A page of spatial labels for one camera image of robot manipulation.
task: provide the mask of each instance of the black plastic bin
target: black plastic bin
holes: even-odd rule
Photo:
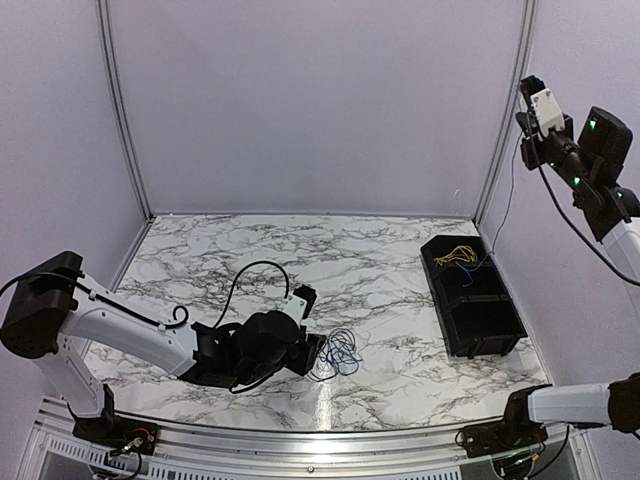
[[[475,269],[471,278],[454,263],[442,267],[435,264],[435,258],[447,255],[458,245],[470,246],[478,256],[476,263],[461,263],[468,270]],[[420,250],[450,355],[506,355],[518,340],[527,337],[495,265],[485,259],[479,237],[438,235]]]

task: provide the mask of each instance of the lavender wall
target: lavender wall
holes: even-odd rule
[[[152,207],[472,215],[522,7],[115,2]]]
[[[142,226],[93,2],[0,1],[0,284],[72,249],[108,283]],[[4,316],[8,295],[0,303]],[[48,385],[0,346],[0,465],[14,478]]]
[[[639,38],[640,4],[634,0],[541,2],[530,71],[554,91],[579,128],[598,105],[638,134]],[[550,179],[571,218],[588,233],[568,189]],[[638,140],[620,182],[640,191]],[[505,165],[481,225],[489,238],[504,214],[508,189]],[[496,254],[556,384],[607,382],[640,370],[640,319],[622,281],[569,230],[540,175],[526,171],[519,157],[515,200]],[[594,431],[592,439],[604,478],[637,478],[637,440],[610,430]]]

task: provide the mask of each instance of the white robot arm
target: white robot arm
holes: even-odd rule
[[[83,273],[81,263],[79,255],[63,252],[10,282],[17,287],[0,331],[5,347],[33,360],[64,396],[79,438],[122,447],[122,439],[130,442],[136,430],[156,437],[157,426],[115,415],[113,393],[91,374],[71,336],[135,355],[185,382],[231,393],[255,388],[282,368],[306,375],[326,340],[301,325],[315,291],[302,286],[289,295],[288,279],[281,310],[255,313],[242,325],[208,327],[187,323],[183,306],[170,320],[126,301]],[[248,387],[235,389],[239,385]],[[144,447],[142,453],[151,453],[153,442]]]
[[[631,145],[631,131],[615,116],[592,107],[577,143],[573,120],[562,113],[551,91],[536,77],[521,81],[527,112],[516,114],[524,138],[525,166],[538,169],[552,200],[569,225],[620,278],[640,313],[640,202],[617,183]],[[560,207],[546,175],[548,164],[573,190],[604,257],[571,223]],[[500,453],[546,439],[544,424],[566,422],[578,428],[612,426],[623,433],[640,429],[640,374],[613,383],[541,386],[514,392],[502,420],[465,427],[463,446],[470,457]]]

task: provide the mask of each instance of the white marble table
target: white marble table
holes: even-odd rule
[[[171,216],[157,219],[118,291],[133,302],[213,325],[235,273],[279,262],[319,295],[309,331],[351,329],[363,362],[313,383],[283,370],[243,395],[185,384],[131,355],[93,344],[86,361],[117,408],[217,426],[376,430],[500,415],[509,392],[546,377],[527,339],[506,357],[449,358],[419,248],[436,234],[475,235],[471,222],[340,216]],[[247,272],[225,322],[280,304],[277,270]]]

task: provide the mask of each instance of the metal frame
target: metal frame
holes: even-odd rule
[[[429,474],[444,474],[458,471],[465,464],[490,461],[489,457],[467,459],[464,450],[455,445],[456,433],[463,424],[371,432],[292,433],[217,428],[119,413],[151,419],[161,428],[155,455],[145,457],[147,473],[140,475],[141,480],[166,479],[171,470],[197,471],[201,475],[213,474],[212,478],[234,480],[314,477],[404,480],[416,475],[429,478]],[[98,458],[106,451],[73,438],[72,429],[73,419],[66,403],[45,397],[17,478],[39,478],[51,437],[91,451]],[[551,425],[549,434],[548,444],[561,442],[565,428],[561,424]],[[577,442],[580,448],[588,449],[584,441]],[[599,478],[590,468],[588,462],[579,467],[586,475],[583,478]]]
[[[489,165],[489,171],[487,172],[487,177],[484,181],[482,191],[480,192],[476,211],[473,215],[473,222],[476,226],[479,226],[482,223],[482,220],[489,209],[489,204],[491,203],[491,197],[498,181],[500,169],[502,168],[504,159],[507,156],[509,139],[511,138],[512,129],[514,127],[513,117],[518,107],[518,83],[529,68],[528,62],[531,55],[537,12],[538,0],[525,0],[522,13],[522,23],[520,25],[520,38],[518,40],[518,53],[516,54],[516,61],[511,75],[509,95],[507,97],[507,103],[502,116],[502,123],[498,132],[496,146],[493,150],[493,157],[491,159],[491,164]]]
[[[118,73],[118,62],[116,61],[113,30],[111,28],[109,1],[96,0],[96,8],[98,13],[98,26],[100,28],[100,40],[107,69],[109,93],[111,94],[111,102],[116,116],[116,126],[120,143],[122,144],[124,160],[142,218],[145,222],[150,222],[153,220],[154,215],[149,205],[149,198],[144,186],[140,164],[138,163],[138,156],[133,143],[129,121],[127,120],[127,112],[122,95],[122,87],[120,85],[120,75]]]

